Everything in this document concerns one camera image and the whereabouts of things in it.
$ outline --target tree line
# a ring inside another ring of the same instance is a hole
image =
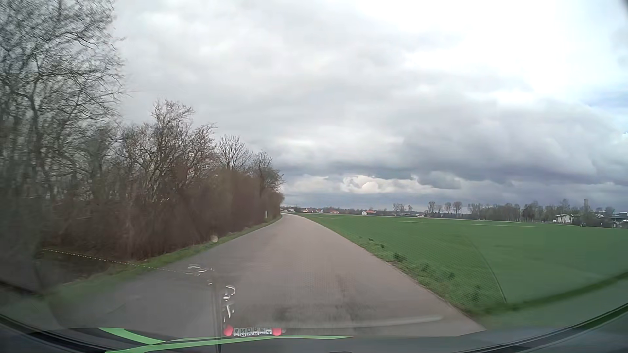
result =
[[[55,247],[144,259],[279,215],[282,174],[238,136],[158,101],[125,124],[108,0],[0,0],[0,234],[6,253]]]
[[[428,202],[428,209],[425,210],[426,215],[432,217],[463,217],[469,219],[480,220],[510,220],[510,221],[538,221],[551,222],[556,219],[557,215],[570,214],[580,217],[592,217],[594,213],[612,215],[615,209],[612,206],[606,208],[597,207],[595,211],[586,205],[572,206],[569,200],[564,198],[558,205],[549,204],[541,205],[538,201],[532,201],[523,206],[519,204],[506,203],[498,204],[467,204],[466,214],[461,214],[462,203],[456,201],[454,203],[446,202],[443,205],[436,204],[435,201]]]

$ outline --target grass verge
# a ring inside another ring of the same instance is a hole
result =
[[[421,221],[384,217],[307,216],[397,267],[466,312],[505,302],[494,273],[462,234],[412,232]]]
[[[268,222],[254,225],[240,232],[231,233],[227,236],[221,237],[218,242],[206,242],[203,244],[184,247],[183,249],[173,251],[172,253],[162,254],[144,261],[138,261],[136,263],[113,264],[106,271],[94,274],[84,280],[77,280],[57,286],[50,290],[47,295],[63,298],[67,301],[81,298],[93,293],[102,292],[103,290],[111,288],[118,283],[131,280],[139,274],[153,271],[154,269],[166,266],[167,264],[189,258],[190,256],[212,249],[213,247],[219,246],[227,241],[266,227],[267,225],[280,220],[280,218],[281,215]]]
[[[483,308],[474,312],[470,312],[473,315],[495,315],[507,312],[516,312],[519,310],[542,307],[543,305],[550,305],[553,303],[566,301],[568,299],[576,298],[584,294],[588,294],[594,291],[602,290],[606,287],[617,284],[620,281],[628,280],[628,271],[613,276],[611,278],[604,279],[602,281],[593,283],[588,286],[575,288],[573,290],[564,291],[563,293],[557,293],[554,295],[544,296],[542,298],[535,298],[532,300],[524,300],[517,303],[503,303],[494,305],[493,307]]]

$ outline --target asphalt road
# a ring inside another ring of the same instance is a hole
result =
[[[297,215],[165,269],[213,267],[237,288],[235,327],[288,334],[463,335],[484,330],[396,268]],[[200,277],[152,271],[80,303],[51,302],[63,326],[123,327],[175,337],[207,336]]]

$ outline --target green field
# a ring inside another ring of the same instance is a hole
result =
[[[395,264],[421,285],[476,315],[564,300],[628,277],[628,231],[622,229],[303,216]]]

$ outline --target sky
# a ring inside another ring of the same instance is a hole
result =
[[[238,134],[286,205],[628,210],[616,0],[119,1],[129,122],[156,99]]]

